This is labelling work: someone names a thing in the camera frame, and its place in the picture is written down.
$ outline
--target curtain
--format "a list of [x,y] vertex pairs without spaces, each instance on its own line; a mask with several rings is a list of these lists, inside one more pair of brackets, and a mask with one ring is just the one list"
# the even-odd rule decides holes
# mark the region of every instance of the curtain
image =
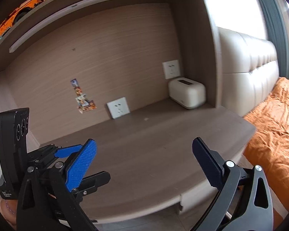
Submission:
[[289,79],[289,42],[283,17],[275,0],[259,0],[267,26],[268,40],[277,51],[280,76]]

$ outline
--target shelf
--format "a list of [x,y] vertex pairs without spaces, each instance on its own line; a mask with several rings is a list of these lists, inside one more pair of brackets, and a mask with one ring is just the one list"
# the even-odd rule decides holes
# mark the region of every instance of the shelf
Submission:
[[46,27],[42,28],[40,31],[31,36],[26,40],[20,47],[17,48],[13,53],[9,52],[9,48],[28,30],[34,27],[39,22],[43,21],[50,15],[56,13],[57,11],[64,9],[74,3],[82,0],[46,0],[45,2],[38,5],[36,8],[27,13],[22,19],[20,19],[2,38],[0,41],[0,71],[5,70],[5,68],[27,47],[34,44],[37,40],[45,36],[46,34],[54,31],[55,29],[75,20],[80,17],[98,12],[101,10],[136,4],[136,3],[148,3],[148,2],[167,2],[168,0],[110,0],[101,2],[99,4],[94,4],[73,13],[70,13]]
[[165,208],[203,182],[192,153],[194,138],[200,136],[226,160],[242,152],[254,132],[252,124],[222,106],[187,110],[166,99],[50,143],[96,141],[97,155],[86,176],[104,170],[111,180],[80,205],[90,219],[105,223]]

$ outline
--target colorful wall sticker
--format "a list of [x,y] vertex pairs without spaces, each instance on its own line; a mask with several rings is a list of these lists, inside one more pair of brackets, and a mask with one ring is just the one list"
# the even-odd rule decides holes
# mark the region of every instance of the colorful wall sticker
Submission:
[[87,95],[82,92],[81,88],[79,87],[77,79],[71,80],[71,84],[72,84],[72,87],[74,88],[76,95],[77,95],[76,101],[78,103],[79,112],[84,113],[84,112],[90,111],[92,109],[95,109],[96,105],[95,105],[94,101],[90,101],[87,98]]

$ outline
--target headboard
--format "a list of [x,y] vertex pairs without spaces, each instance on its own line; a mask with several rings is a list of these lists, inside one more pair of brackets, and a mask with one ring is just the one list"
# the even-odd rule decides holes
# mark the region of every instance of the headboard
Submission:
[[218,29],[223,61],[222,105],[244,116],[266,99],[278,80],[276,49],[270,41]]

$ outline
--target blue gripper pad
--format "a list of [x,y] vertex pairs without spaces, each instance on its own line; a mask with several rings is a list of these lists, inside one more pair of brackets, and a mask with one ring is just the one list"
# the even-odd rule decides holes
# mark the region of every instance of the blue gripper pad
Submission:
[[83,179],[87,169],[96,155],[96,142],[92,139],[87,140],[83,147],[78,151],[66,168],[66,187],[68,191],[77,188]]
[[82,148],[82,145],[80,144],[75,145],[75,146],[60,148],[54,153],[54,155],[55,157],[58,157],[58,158],[69,157],[71,153],[78,152],[81,148]]
[[193,140],[193,154],[206,175],[210,185],[219,191],[223,188],[223,159],[216,152],[210,150],[200,137]]

